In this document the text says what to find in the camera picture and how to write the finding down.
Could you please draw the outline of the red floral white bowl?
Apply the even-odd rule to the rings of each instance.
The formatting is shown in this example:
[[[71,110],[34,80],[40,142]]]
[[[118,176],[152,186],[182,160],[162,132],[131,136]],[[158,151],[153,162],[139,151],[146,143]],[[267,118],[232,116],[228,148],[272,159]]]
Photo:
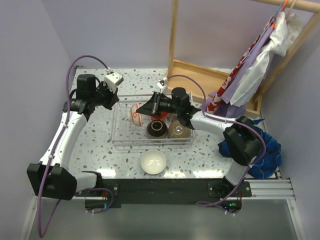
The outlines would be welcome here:
[[[139,103],[134,103],[128,111],[128,118],[132,122],[133,125],[137,127],[143,126],[143,120],[140,113],[137,113],[137,110],[140,108]]]

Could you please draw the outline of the brown striped bowl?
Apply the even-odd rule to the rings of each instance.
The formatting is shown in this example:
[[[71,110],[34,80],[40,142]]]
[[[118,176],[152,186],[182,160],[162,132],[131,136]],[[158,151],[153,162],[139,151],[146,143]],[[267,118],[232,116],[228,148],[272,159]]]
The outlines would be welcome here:
[[[146,135],[149,139],[165,139],[168,127],[162,120],[153,120],[146,127]]]

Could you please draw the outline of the clear wire dish rack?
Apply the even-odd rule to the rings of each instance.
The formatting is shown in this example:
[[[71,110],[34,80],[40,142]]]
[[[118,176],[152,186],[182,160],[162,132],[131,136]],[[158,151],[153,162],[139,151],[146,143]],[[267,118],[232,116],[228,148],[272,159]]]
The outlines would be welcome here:
[[[150,100],[151,94],[121,95],[113,107],[111,142],[116,147],[152,145],[190,145],[195,130],[187,130],[178,123],[177,116],[168,113],[155,119],[136,113],[136,109]]]

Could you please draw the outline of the black bowl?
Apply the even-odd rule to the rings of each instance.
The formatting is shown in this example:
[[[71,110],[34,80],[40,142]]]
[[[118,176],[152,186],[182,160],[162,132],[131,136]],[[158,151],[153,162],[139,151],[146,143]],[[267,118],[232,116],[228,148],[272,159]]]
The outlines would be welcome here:
[[[168,138],[184,139],[191,135],[191,130],[184,127],[178,120],[173,121],[168,128]]]

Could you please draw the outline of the dotted beige bowl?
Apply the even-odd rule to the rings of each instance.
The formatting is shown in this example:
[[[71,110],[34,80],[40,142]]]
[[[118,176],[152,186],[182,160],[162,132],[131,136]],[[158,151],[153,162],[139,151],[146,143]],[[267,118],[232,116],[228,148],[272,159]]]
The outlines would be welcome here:
[[[167,116],[172,122],[178,120],[178,115],[176,113],[169,113]]]

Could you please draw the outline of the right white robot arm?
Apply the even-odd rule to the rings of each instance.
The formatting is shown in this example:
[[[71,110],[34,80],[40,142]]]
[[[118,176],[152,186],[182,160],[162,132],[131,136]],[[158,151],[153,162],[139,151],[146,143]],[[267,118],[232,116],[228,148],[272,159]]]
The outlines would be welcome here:
[[[248,173],[252,161],[262,158],[266,152],[266,144],[249,118],[223,118],[205,113],[191,104],[190,96],[183,87],[174,88],[171,97],[154,92],[150,100],[136,112],[152,117],[162,113],[176,114],[185,128],[224,137],[232,162],[222,189],[230,197],[241,190],[240,182]]]

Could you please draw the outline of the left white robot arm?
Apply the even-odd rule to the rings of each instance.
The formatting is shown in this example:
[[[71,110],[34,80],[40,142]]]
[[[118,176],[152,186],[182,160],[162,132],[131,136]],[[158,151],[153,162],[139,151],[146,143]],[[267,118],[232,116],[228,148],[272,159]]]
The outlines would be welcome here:
[[[29,164],[26,172],[36,196],[71,200],[75,193],[86,190],[99,196],[104,190],[102,176],[96,171],[72,175],[69,163],[77,139],[96,107],[111,110],[119,101],[118,86],[123,82],[118,72],[100,81],[94,74],[80,74],[76,89],[63,105],[60,125],[45,154],[38,163]]]

